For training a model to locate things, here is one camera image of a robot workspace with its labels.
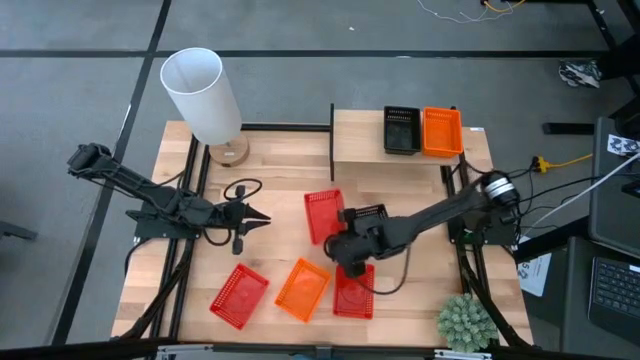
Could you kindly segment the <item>white printed paper sheet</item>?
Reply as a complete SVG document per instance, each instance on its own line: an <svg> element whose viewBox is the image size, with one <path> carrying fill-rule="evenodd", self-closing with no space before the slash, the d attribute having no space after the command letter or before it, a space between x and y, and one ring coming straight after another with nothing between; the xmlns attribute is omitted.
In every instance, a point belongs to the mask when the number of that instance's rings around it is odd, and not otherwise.
<svg viewBox="0 0 640 360"><path fill-rule="evenodd" d="M517 265L519 284L523 291L536 297L543 296L551 257L547 253Z"/></svg>

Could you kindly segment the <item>person's foot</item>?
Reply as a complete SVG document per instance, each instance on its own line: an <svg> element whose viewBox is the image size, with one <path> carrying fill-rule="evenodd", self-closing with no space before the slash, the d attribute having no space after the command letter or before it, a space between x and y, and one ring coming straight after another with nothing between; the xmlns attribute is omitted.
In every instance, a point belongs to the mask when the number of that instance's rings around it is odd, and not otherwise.
<svg viewBox="0 0 640 360"><path fill-rule="evenodd" d="M599 88L603 77L595 60L563 60L558 74L570 87Z"/></svg>

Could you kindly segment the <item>black table edge bar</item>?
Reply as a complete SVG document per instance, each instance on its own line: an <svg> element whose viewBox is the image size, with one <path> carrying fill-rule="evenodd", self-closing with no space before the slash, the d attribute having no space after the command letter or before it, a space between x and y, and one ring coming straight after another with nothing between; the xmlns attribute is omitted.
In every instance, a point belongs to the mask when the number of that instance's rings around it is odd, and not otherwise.
<svg viewBox="0 0 640 360"><path fill-rule="evenodd" d="M491 346L479 353L432 347L192 343L171 338L115 339L100 342L0 349L0 360L135 360L168 358L190 352L254 355L305 355L321 360L349 355L419 357L426 360L626 360L623 358L552 352L534 347Z"/></svg>

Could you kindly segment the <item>person's leg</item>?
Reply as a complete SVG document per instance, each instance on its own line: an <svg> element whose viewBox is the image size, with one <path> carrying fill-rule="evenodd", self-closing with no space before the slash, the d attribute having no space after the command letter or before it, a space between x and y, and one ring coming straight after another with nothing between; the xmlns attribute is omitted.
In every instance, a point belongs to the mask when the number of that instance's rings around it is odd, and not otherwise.
<svg viewBox="0 0 640 360"><path fill-rule="evenodd" d="M602 80L640 75L640 48L611 50L597 61Z"/></svg>

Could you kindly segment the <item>black laptop keyboard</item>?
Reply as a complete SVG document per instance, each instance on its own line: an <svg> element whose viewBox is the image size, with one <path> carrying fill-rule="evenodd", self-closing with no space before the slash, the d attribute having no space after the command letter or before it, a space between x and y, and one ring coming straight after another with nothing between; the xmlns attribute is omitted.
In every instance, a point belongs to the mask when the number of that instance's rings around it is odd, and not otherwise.
<svg viewBox="0 0 640 360"><path fill-rule="evenodd" d="M593 258L588 318L640 346L640 264Z"/></svg>

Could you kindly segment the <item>wooden shelf black frame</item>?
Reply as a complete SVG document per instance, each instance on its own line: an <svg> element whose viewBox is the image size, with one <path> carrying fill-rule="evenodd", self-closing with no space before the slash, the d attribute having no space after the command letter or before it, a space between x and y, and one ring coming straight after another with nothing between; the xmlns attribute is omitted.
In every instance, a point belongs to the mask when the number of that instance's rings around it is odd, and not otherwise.
<svg viewBox="0 0 640 360"><path fill-rule="evenodd" d="M388 154L384 148L382 110L340 110L332 113L331 179L335 183L370 182L390 184L435 179L442 166L459 164L457 154L426 156Z"/></svg>

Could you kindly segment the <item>red plastic slotted basket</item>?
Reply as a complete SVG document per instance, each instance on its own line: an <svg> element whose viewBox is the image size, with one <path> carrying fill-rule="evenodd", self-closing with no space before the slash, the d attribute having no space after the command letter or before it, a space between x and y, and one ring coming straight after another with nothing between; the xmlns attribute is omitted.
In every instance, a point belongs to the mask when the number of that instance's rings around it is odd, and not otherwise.
<svg viewBox="0 0 640 360"><path fill-rule="evenodd" d="M211 303L209 311L232 327L242 330L268 286L266 278L239 263Z"/></svg>
<svg viewBox="0 0 640 360"><path fill-rule="evenodd" d="M346 225L339 219L344 209L342 193L330 189L304 195L307 224L311 243L321 245L330 236L344 230Z"/></svg>
<svg viewBox="0 0 640 360"><path fill-rule="evenodd" d="M357 279L348 278L337 265L333 295L333 314L340 317L370 320L374 312L374 294L366 290L374 286L375 267L367 265L365 274Z"/></svg>

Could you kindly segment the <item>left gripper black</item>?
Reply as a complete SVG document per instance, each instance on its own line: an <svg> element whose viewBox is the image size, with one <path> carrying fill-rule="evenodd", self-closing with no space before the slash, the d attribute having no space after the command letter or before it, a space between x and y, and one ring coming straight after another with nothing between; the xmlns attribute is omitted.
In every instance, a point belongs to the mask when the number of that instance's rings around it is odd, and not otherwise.
<svg viewBox="0 0 640 360"><path fill-rule="evenodd" d="M249 231L266 225L265 222L245 222L244 219L270 221L271 217L254 209L241 201L230 201L215 204L212 210L212 227L214 229L234 230L238 236L245 236Z"/></svg>

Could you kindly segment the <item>orange plastic slotted basket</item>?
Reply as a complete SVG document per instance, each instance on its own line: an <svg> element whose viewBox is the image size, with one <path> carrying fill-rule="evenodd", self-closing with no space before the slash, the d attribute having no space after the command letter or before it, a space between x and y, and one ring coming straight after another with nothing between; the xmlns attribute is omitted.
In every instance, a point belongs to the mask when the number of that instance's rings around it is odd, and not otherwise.
<svg viewBox="0 0 640 360"><path fill-rule="evenodd" d="M294 318L309 323L329 285L328 271L299 258L274 304Z"/></svg>
<svg viewBox="0 0 640 360"><path fill-rule="evenodd" d="M452 158L463 152L461 113L456 108L425 107L422 119L422 153Z"/></svg>

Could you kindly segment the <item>black plastic slotted basket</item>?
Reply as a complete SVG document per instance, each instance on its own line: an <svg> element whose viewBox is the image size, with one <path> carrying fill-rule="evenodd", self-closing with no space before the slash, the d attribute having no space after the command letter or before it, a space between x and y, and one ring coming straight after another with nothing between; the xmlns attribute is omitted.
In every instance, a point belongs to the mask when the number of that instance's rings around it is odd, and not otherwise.
<svg viewBox="0 0 640 360"><path fill-rule="evenodd" d="M362 208L347 208L351 210L351 221L374 220L378 221L388 217L384 204L370 205Z"/></svg>
<svg viewBox="0 0 640 360"><path fill-rule="evenodd" d="M409 156L420 152L420 110L411 107L385 106L383 112L385 152Z"/></svg>

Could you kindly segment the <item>white lamp wooden base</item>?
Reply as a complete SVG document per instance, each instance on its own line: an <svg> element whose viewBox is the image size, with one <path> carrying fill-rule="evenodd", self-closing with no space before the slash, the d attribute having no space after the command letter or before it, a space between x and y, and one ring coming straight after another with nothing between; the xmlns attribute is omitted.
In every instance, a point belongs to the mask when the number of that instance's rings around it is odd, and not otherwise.
<svg viewBox="0 0 640 360"><path fill-rule="evenodd" d="M164 61L160 80L214 162L234 167L247 159L249 140L241 131L241 113L217 53L199 47L180 50Z"/></svg>

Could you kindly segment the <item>black desk foot bar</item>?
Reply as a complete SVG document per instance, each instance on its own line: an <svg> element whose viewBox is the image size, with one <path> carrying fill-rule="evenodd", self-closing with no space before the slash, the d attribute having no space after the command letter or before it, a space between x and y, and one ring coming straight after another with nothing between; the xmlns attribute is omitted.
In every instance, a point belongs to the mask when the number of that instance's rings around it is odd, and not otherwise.
<svg viewBox="0 0 640 360"><path fill-rule="evenodd" d="M595 127L587 123L556 123L542 124L542 131L546 135L593 135Z"/></svg>

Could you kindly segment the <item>black metal crossbar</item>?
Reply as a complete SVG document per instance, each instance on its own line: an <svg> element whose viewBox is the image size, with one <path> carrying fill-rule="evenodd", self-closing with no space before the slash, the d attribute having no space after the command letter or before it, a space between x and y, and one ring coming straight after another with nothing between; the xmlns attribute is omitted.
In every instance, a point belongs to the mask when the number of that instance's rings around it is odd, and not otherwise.
<svg viewBox="0 0 640 360"><path fill-rule="evenodd" d="M294 123L247 123L242 131L284 131L284 132L329 132L327 124L294 124Z"/></svg>

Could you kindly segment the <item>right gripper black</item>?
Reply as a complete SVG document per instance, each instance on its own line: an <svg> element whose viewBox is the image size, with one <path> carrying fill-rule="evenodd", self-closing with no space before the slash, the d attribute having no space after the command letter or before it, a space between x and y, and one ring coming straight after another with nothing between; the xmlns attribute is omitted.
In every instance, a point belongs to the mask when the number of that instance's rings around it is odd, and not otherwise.
<svg viewBox="0 0 640 360"><path fill-rule="evenodd" d="M343 223L349 223L351 210L341 210L338 218ZM380 225L364 233L340 231L327 238L327 256L339 264L354 264L369 258L383 260L395 256L400 253L400 246L394 245L390 236L399 225L399 219L390 219L383 220Z"/></svg>

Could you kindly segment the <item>black metal frame rail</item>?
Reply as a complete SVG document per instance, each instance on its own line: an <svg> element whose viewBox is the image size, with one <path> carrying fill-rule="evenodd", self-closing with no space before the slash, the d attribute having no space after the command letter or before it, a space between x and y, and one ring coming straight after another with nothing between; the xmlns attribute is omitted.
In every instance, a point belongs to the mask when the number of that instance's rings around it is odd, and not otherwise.
<svg viewBox="0 0 640 360"><path fill-rule="evenodd" d="M203 157L201 161L198 183L196 187L196 193L199 196L203 196L206 188L206 180L209 171L211 155L209 154L209 146L205 145L203 150ZM184 270L181 278L177 284L176 296L174 301L174 307L169 327L169 336L173 340L178 339L182 313L185 305L186 291L187 285L189 282L189 273L191 268L191 262L193 258L194 248L195 248L195 239L188 239L185 243L181 264L184 265Z"/></svg>
<svg viewBox="0 0 640 360"><path fill-rule="evenodd" d="M448 198L453 197L456 194L455 185L453 182L453 171L450 166L440 167L442 182L445 186L446 194ZM468 281L463 274L463 266L461 265L461 257L466 254L465 246L459 243L459 236L461 234L463 222L461 218L453 218L447 222L447 230L449 234L449 240L453 244L456 253L456 268L460 276L461 290L463 294L469 294L472 292Z"/></svg>
<svg viewBox="0 0 640 360"><path fill-rule="evenodd" d="M187 190L190 189L192 172L193 172L195 158L197 155L198 146L199 146L198 140L194 136L192 136L190 145L189 145L189 151L187 154L185 167L177 183L179 189L187 189ZM158 294L161 294L161 292L166 288L166 285L169 282L169 278L173 272L178 243L179 243L179 240L176 238L171 238L168 241L168 247L167 247L167 252L165 256L164 267L163 267ZM158 337L160 334L162 319L164 314L164 307L165 307L165 300L161 302L160 306L158 307L158 312L152 318L152 322L150 324L150 332L149 332L150 338Z"/></svg>
<svg viewBox="0 0 640 360"><path fill-rule="evenodd" d="M464 229L470 230L469 240L459 240L460 244L470 244L474 256L475 269L463 255L460 259L463 274L478 300L488 312L498 332L510 347L529 348L516 330L507 322L491 298L488 275L482 246L512 245L513 231L521 197L507 173L498 170L481 172L481 176L460 191L469 206L462 214Z"/></svg>

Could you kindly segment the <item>printed marker paper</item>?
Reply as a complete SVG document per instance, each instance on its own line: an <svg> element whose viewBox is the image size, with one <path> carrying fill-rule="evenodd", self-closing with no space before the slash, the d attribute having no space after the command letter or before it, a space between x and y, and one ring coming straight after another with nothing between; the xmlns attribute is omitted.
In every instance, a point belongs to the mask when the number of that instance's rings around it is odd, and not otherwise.
<svg viewBox="0 0 640 360"><path fill-rule="evenodd" d="M633 156L636 153L640 153L640 141L609 134L607 151L618 156Z"/></svg>

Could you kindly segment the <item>green artificial succulent plant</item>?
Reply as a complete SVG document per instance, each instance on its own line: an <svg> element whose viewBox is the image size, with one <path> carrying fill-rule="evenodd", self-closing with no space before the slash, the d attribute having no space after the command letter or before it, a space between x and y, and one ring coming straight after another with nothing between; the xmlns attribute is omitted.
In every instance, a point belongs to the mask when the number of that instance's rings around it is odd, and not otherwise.
<svg viewBox="0 0 640 360"><path fill-rule="evenodd" d="M437 316L437 330L454 351L473 353L499 340L493 320L470 294L449 298Z"/></svg>

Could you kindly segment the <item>black desk surface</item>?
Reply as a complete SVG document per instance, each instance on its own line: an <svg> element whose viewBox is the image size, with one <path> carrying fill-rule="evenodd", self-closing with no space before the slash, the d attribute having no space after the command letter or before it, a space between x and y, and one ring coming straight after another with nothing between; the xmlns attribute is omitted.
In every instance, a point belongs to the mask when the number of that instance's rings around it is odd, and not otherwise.
<svg viewBox="0 0 640 360"><path fill-rule="evenodd" d="M564 317L560 336L562 352L640 360L640 347L594 325L588 319L592 260L602 256L613 260L636 258L578 237L571 237L567 249L567 277Z"/></svg>

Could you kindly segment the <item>grey furniture foot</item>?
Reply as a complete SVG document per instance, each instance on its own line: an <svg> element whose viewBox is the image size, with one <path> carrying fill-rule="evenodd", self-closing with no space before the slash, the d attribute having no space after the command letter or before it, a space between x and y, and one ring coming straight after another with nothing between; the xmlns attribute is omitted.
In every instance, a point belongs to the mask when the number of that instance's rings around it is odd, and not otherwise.
<svg viewBox="0 0 640 360"><path fill-rule="evenodd" d="M34 240L37 237L37 233L5 221L0 221L0 240L4 237Z"/></svg>

